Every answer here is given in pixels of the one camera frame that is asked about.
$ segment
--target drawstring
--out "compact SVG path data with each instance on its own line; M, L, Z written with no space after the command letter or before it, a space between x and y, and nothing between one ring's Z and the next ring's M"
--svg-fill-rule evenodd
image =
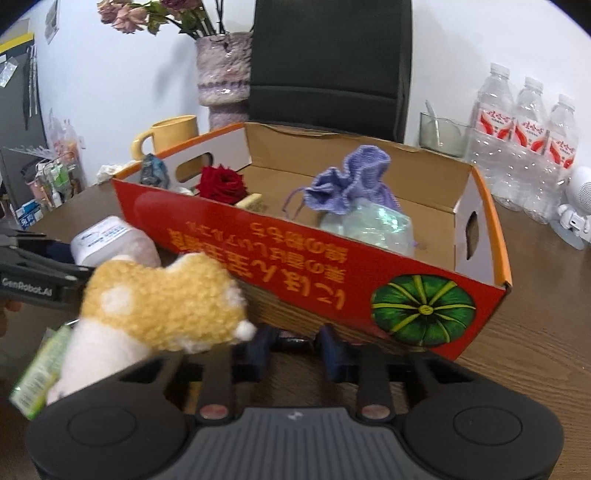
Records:
M285 201L285 203L283 204L283 207L281 208L281 211L283 212L283 214L285 214L285 218L287 218L288 220L295 220L296 217L300 214L302 208L304 208L304 199L302 199L300 206L297 208L297 210L295 211L295 215L293 216L293 218L290 218L290 214L287 211L287 207L289 206L291 199L294 197L294 195L298 192L301 192L302 190L305 190L307 187L300 187L298 189L295 189L293 192L291 192L289 194L289 196L287 197L287 200Z

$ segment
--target yellow plush toy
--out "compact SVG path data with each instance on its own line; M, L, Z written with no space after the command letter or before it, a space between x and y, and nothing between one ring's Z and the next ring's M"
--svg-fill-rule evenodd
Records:
M256 331L238 285L205 254L184 255L167 268L116 257L96 269L80 314L48 403L154 351L197 353L250 340Z

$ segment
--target yellow mug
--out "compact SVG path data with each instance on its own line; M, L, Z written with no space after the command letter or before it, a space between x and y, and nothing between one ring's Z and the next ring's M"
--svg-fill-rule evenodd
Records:
M131 143L131 157L138 161L144 159L145 154L142 151L142 145L148 137L152 137L154 152L158 154L198 135L199 129L195 115L168 118L152 125L149 130L135 137L135 140Z

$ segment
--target dried flower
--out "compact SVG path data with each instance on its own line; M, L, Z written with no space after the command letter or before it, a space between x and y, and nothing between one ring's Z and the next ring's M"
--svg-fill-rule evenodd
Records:
M97 4L97 8L100 15L100 21L105 25L110 25L117 18L117 14L119 13L119 10L121 10L122 5L112 4L110 0L103 0L101 3Z
M142 30L140 25L145 25L147 18L148 11L144 7L131 8L129 5L124 5L117 13L113 28L122 33L135 33Z
M160 0L160 3L166 8L176 11L192 10L203 5L201 0Z

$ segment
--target glass cup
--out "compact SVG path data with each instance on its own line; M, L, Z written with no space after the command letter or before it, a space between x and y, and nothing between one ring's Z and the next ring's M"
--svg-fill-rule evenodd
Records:
M428 150L462 158L466 154L467 130L466 125L453 120L421 113L418 144Z

